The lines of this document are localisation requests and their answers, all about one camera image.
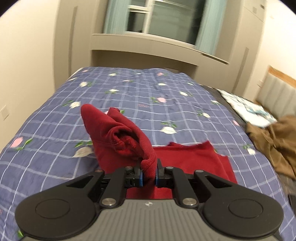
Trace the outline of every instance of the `folded red clothing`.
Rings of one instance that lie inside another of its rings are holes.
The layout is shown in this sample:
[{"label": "folded red clothing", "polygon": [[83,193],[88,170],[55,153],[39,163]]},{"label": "folded red clothing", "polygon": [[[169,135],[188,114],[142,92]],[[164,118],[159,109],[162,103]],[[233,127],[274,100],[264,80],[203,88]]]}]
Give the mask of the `folded red clothing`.
[{"label": "folded red clothing", "polygon": [[120,167],[134,167],[141,162],[145,187],[129,189],[127,197],[152,198],[157,161],[148,137],[116,108],[110,108],[106,115],[85,104],[81,107],[81,116],[100,168],[112,173]]},{"label": "folded red clothing", "polygon": [[[178,167],[189,174],[198,169],[204,170],[237,183],[228,157],[217,154],[209,141],[192,146],[170,142],[167,146],[153,149],[164,167]],[[168,188],[155,189],[154,198],[169,199],[172,198],[172,192]]]},{"label": "folded red clothing", "polygon": [[171,142],[168,146],[153,148],[147,136],[116,108],[110,108],[106,115],[85,104],[81,107],[81,116],[99,165],[106,173],[141,163],[145,186],[128,189],[127,198],[172,198],[170,189],[155,188],[156,157],[164,167],[178,167],[185,173],[202,169],[236,183],[228,158],[217,154],[209,141],[193,146]]}]

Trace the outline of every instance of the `brown jacket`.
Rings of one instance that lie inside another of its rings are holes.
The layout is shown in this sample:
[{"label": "brown jacket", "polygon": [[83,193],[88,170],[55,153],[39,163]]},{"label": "brown jacket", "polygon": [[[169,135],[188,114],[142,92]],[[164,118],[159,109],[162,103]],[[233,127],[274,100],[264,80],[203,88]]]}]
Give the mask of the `brown jacket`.
[{"label": "brown jacket", "polygon": [[295,116],[285,116],[265,129],[247,123],[246,133],[277,173],[296,179]]}]

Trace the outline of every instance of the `teal curtain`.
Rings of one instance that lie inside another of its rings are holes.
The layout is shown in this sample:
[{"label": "teal curtain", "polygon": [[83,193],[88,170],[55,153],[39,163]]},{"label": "teal curtain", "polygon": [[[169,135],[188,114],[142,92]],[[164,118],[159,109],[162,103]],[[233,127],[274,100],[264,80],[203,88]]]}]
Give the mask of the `teal curtain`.
[{"label": "teal curtain", "polygon": [[227,0],[206,0],[195,48],[214,55],[216,52]]},{"label": "teal curtain", "polygon": [[128,6],[131,0],[109,0],[105,18],[105,34],[123,34],[128,24]]}]

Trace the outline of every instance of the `gray upholstered headboard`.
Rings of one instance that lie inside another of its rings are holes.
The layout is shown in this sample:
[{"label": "gray upholstered headboard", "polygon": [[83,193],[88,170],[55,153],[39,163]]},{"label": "gray upholstered headboard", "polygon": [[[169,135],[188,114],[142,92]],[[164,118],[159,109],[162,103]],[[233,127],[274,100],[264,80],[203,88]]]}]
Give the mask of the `gray upholstered headboard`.
[{"label": "gray upholstered headboard", "polygon": [[296,80],[270,67],[256,101],[275,118],[296,116]]}]

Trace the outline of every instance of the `blue plaid bedsheet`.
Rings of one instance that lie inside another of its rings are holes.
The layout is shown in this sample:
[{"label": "blue plaid bedsheet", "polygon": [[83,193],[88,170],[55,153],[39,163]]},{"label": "blue plaid bedsheet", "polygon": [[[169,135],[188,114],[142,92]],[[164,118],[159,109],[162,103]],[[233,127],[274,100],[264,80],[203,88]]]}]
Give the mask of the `blue plaid bedsheet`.
[{"label": "blue plaid bedsheet", "polygon": [[[183,73],[163,69],[88,67],[36,110],[0,154],[1,241],[19,239],[14,211],[24,198],[98,167],[93,154],[73,157],[79,149],[75,145],[90,139],[80,116],[79,105],[85,103],[103,112],[109,107],[124,110],[153,146],[210,140],[217,152],[229,157],[240,185],[281,204],[280,234],[285,241],[295,239],[296,220],[270,163],[260,152],[247,151],[255,150],[250,139],[202,86]],[[23,150],[9,148],[18,137],[24,138],[21,146],[32,141]]]}]

